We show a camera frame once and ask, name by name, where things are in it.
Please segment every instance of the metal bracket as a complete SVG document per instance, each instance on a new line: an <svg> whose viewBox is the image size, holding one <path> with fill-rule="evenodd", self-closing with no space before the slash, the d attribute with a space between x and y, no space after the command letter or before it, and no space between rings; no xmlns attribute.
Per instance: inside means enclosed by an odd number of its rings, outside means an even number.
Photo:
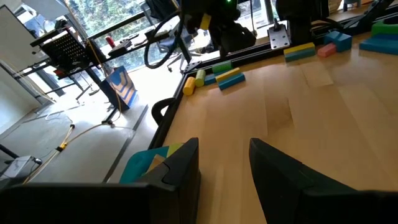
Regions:
<svg viewBox="0 0 398 224"><path fill-rule="evenodd" d="M274 26L268 29L268 37L272 50L290 46L290 40L287 36L286 26L284 24L279 24L276 20Z"/></svg>
<svg viewBox="0 0 398 224"><path fill-rule="evenodd" d="M191 72L193 69L195 69L200 64L201 64L201 61L189 63L182 72L183 73Z"/></svg>

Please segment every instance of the red block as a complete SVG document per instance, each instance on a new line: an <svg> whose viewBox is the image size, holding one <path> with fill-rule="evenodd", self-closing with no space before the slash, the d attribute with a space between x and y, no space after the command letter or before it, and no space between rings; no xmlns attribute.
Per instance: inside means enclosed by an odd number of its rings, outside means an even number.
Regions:
<svg viewBox="0 0 398 224"><path fill-rule="evenodd" d="M334 53L336 53L336 45L334 43L325 45L318 50L318 56L321 57L329 57Z"/></svg>

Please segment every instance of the wooden tabletop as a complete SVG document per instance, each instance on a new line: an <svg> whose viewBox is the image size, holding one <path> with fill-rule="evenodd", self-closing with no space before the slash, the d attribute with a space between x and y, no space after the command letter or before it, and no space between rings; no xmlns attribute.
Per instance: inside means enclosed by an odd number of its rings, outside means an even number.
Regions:
<svg viewBox="0 0 398 224"><path fill-rule="evenodd" d="M199 137L197 223L266 222L250 138L355 189L398 190L398 57L359 50L368 37L329 58L246 65L246 82L183 97L165 145Z"/></svg>

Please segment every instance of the gray floor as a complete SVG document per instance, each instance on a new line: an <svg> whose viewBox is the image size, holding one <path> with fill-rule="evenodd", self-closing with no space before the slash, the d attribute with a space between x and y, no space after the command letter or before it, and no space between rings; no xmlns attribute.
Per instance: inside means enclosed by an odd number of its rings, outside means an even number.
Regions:
<svg viewBox="0 0 398 224"><path fill-rule="evenodd" d="M66 110L65 107L57 108L56 105L52 105L41 111L41 118L31 120L40 116L34 113L28 114L20 123L1 134L0 144L19 156L32 155L45 161L64 139L71 124L68 117L76 124L70 136L72 138L99 124L105 118L108 106L109 103L97 102ZM66 111L48 117L43 116L60 109ZM137 125L140 116L142 121ZM109 179L109 182L118 182L127 160L134 153L148 148L157 125L150 115L150 108L139 95L135 99L134 106L126 111L115 125L115 128L100 126L71 142L32 182L100 183L126 140L134 135ZM0 152L0 159L7 160L9 157Z"/></svg>

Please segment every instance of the wooden table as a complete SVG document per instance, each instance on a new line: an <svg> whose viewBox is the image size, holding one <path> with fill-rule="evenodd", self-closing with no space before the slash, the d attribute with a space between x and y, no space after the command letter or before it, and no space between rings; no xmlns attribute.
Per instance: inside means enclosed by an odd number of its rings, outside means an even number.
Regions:
<svg viewBox="0 0 398 224"><path fill-rule="evenodd" d="M359 50L368 37L329 58L246 65L246 82L183 97L164 144L199 137L197 223L266 222L253 137L355 189L398 190L398 57Z"/></svg>

